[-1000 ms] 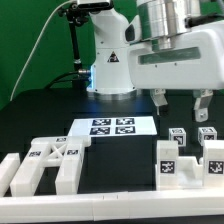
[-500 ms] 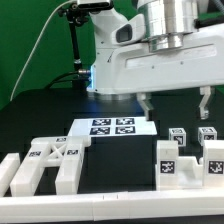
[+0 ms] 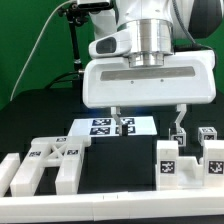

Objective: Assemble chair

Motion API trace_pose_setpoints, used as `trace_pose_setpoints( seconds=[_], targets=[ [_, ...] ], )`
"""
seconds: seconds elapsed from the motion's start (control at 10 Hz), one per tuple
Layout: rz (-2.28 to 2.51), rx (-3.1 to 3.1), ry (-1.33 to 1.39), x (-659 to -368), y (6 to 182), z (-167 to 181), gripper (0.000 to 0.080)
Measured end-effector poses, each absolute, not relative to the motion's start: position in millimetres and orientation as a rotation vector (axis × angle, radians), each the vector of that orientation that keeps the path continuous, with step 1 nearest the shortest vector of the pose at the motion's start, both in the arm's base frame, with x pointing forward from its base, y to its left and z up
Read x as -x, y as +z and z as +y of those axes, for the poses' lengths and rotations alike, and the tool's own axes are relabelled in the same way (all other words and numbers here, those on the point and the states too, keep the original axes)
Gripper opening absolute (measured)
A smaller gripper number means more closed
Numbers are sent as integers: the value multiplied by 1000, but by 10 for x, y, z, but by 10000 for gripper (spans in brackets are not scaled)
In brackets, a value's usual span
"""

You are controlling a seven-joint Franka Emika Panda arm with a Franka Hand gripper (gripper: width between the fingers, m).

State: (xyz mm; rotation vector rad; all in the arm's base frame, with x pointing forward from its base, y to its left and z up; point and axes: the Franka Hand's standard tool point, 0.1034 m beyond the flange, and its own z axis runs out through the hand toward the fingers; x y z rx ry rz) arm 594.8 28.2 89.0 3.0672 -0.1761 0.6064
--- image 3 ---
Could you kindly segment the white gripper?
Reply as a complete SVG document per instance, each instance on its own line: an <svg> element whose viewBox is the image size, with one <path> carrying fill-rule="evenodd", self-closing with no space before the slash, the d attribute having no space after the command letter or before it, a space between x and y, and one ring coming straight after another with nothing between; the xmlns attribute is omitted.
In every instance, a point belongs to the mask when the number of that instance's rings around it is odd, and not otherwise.
<svg viewBox="0 0 224 224"><path fill-rule="evenodd" d="M126 54L130 33L123 30L89 45L92 61L84 71L83 101L89 108L111 108L120 136L128 125L119 107L177 105L178 116L171 134L181 132L186 104L205 104L216 96L213 75L215 54L211 50L177 52L164 58L161 66L132 68Z"/></svg>

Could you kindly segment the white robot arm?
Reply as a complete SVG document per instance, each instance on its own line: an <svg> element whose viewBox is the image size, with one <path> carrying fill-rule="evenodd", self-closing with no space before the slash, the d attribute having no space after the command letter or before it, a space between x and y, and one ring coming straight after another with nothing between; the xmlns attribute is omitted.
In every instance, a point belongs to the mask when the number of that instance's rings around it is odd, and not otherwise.
<svg viewBox="0 0 224 224"><path fill-rule="evenodd" d="M211 102L216 55L196 40L223 18L223 0L115 0L92 17L98 31L84 72L85 105L109 108L125 135L122 107L175 105L182 119L188 104Z"/></svg>

